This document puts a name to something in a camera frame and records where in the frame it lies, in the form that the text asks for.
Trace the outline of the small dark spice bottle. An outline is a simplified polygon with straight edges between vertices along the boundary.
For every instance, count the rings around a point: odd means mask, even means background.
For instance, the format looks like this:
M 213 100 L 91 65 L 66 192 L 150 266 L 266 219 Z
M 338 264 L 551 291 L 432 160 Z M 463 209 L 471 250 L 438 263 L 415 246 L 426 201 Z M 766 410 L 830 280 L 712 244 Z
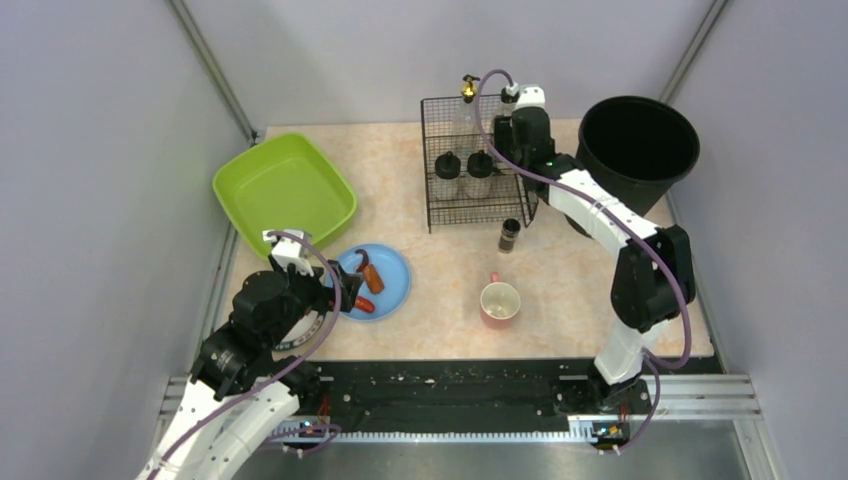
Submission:
M 502 223 L 501 235 L 498 240 L 498 249 L 501 253 L 508 254 L 514 250 L 521 228 L 521 222 L 514 218 L 507 219 Z

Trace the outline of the brown sauce bottle black cap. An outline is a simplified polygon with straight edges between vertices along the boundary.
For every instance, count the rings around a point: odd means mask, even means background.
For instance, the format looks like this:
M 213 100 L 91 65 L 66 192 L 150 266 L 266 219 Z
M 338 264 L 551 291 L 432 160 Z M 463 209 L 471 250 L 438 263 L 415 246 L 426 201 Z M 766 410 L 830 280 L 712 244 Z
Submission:
M 495 134 L 503 125 L 509 125 L 516 100 L 510 95 L 506 88 L 500 93 L 497 105 L 493 108 L 490 121 L 490 130 Z

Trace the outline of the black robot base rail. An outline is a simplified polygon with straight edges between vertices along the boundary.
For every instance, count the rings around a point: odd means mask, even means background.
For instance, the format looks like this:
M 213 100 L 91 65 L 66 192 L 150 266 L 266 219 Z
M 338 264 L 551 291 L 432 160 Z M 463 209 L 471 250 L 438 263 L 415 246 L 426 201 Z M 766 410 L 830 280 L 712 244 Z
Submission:
M 589 359 L 316 361 L 298 415 L 343 432 L 565 433 L 582 415 L 613 423 L 650 410 L 641 378 L 607 387 Z

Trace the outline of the clear bottle gold pump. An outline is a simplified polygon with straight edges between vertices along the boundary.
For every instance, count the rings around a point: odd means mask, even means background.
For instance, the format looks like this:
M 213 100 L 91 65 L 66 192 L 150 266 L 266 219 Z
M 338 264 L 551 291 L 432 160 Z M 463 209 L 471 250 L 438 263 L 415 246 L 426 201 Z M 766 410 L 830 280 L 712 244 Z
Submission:
M 475 152 L 476 138 L 478 135 L 475 120 L 474 101 L 477 94 L 477 83 L 479 78 L 466 74 L 461 88 L 461 99 L 454 111 L 452 120 L 452 146 L 451 151 L 460 159 L 465 160 Z

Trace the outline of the clear jar black lid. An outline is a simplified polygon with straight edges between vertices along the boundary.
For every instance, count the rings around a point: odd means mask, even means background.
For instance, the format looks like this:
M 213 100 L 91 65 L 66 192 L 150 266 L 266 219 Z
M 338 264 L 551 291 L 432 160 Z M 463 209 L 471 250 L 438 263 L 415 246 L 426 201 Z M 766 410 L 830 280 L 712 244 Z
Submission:
M 434 164 L 434 197 L 438 201 L 453 200 L 458 196 L 461 161 L 452 152 L 441 154 Z
M 483 150 L 469 156 L 467 162 L 466 193 L 471 199 L 484 199 L 491 193 L 494 160 Z

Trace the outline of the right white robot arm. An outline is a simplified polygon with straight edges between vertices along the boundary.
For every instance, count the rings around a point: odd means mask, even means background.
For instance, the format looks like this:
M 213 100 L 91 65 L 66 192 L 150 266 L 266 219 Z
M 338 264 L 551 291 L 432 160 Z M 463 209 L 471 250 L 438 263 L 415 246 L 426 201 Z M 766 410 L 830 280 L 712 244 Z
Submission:
M 693 169 L 698 135 L 672 107 L 638 96 L 592 106 L 572 155 L 556 151 L 541 106 L 518 107 L 488 127 L 489 153 L 614 258 L 610 302 L 616 321 L 587 374 L 595 407 L 609 410 L 637 383 L 658 333 L 675 318 L 689 319 L 696 294 L 689 235 L 646 215 Z

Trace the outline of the blue plate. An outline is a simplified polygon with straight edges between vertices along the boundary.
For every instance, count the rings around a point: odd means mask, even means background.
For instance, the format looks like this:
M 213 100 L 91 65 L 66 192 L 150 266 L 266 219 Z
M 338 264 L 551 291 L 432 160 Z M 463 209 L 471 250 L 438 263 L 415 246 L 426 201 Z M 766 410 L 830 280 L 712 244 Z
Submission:
M 392 315 L 406 301 L 411 287 L 411 272 L 406 259 L 394 248 L 379 243 L 366 243 L 349 248 L 337 257 L 346 273 L 353 274 L 361 263 L 362 255 L 357 253 L 359 249 L 364 250 L 370 263 L 375 265 L 376 272 L 383 281 L 384 290 L 372 294 L 368 287 L 363 285 L 359 295 L 374 305 L 374 311 L 368 313 L 354 308 L 350 312 L 343 312 L 342 316 L 353 321 L 375 322 Z

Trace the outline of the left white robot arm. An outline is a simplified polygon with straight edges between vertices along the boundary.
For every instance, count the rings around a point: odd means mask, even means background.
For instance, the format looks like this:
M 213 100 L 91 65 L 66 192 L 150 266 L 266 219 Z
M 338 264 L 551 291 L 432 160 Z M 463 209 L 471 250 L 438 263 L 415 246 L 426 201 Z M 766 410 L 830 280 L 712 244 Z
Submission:
M 142 479 L 230 479 L 272 431 L 315 403 L 317 368 L 274 351 L 303 318 L 353 310 L 364 279 L 329 260 L 270 257 L 249 275 L 223 326 L 201 344 L 183 398 Z

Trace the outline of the black wire basket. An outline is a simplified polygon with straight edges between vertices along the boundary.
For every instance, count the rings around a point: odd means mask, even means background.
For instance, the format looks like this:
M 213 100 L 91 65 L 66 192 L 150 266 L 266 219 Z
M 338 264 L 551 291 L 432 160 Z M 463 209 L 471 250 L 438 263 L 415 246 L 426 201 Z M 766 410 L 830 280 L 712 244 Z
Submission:
M 487 148 L 494 144 L 490 130 L 493 108 L 499 96 L 485 94 L 479 98 L 483 127 L 478 129 L 475 152 L 483 150 L 494 160 L 491 193 L 484 199 L 471 199 L 466 193 L 467 162 L 461 161 L 458 196 L 453 200 L 438 201 L 434 197 L 434 164 L 443 153 L 451 151 L 452 120 L 457 104 L 456 97 L 433 97 L 420 101 L 420 126 L 425 167 L 425 198 L 429 228 L 471 223 L 500 223 L 514 218 L 529 225 L 535 217 L 538 202 L 529 194 L 521 176 L 495 157 Z

